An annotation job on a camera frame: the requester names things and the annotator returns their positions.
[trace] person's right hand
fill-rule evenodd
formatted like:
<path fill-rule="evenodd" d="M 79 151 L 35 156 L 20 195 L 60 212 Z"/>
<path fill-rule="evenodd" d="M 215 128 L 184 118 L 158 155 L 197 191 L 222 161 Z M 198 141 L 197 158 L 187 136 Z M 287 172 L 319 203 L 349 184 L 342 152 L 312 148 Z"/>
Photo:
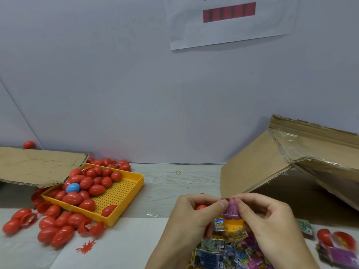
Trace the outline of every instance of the person's right hand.
<path fill-rule="evenodd" d="M 257 193 L 234 197 L 240 216 L 275 269 L 319 268 L 288 204 Z"/>

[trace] red splat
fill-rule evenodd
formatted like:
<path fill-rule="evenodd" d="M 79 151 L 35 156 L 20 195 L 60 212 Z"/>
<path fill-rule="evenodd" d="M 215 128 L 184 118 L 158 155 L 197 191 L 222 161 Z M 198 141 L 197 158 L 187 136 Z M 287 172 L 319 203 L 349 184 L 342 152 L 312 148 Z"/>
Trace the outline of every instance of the red splat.
<path fill-rule="evenodd" d="M 81 251 L 82 254 L 86 254 L 92 249 L 92 246 L 96 243 L 96 240 L 89 241 L 88 244 L 84 243 L 82 248 L 77 248 L 75 251 Z"/>

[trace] red striped rectangle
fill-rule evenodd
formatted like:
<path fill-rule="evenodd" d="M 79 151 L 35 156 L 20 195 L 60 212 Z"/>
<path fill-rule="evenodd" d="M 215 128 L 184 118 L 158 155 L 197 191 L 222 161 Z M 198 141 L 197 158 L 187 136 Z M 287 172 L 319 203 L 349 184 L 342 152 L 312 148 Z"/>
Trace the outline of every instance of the red striped rectangle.
<path fill-rule="evenodd" d="M 256 14 L 256 2 L 225 6 L 203 11 L 203 22 L 222 21 L 233 18 L 254 16 Z"/>

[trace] pile of packets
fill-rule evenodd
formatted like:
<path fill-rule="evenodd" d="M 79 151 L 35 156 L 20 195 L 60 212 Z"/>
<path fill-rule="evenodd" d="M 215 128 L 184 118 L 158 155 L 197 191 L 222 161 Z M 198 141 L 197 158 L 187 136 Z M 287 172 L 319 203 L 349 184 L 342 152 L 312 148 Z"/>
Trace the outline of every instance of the pile of packets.
<path fill-rule="evenodd" d="M 308 221 L 297 222 L 304 235 L 313 237 Z M 243 224 L 235 201 L 229 200 L 223 218 L 214 221 L 212 239 L 201 240 L 192 252 L 187 269 L 274 269 L 260 250 L 254 234 L 247 232 Z"/>

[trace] person's left hand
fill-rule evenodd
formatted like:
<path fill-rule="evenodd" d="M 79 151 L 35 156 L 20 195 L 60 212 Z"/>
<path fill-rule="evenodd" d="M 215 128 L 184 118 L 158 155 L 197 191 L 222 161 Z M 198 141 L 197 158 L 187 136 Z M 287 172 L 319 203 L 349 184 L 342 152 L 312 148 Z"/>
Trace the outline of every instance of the person's left hand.
<path fill-rule="evenodd" d="M 199 205 L 207 208 L 196 211 Z M 213 220 L 221 218 L 227 207 L 227 200 L 208 194 L 180 196 L 145 269 L 186 268 L 193 249 L 203 237 L 212 237 Z"/>

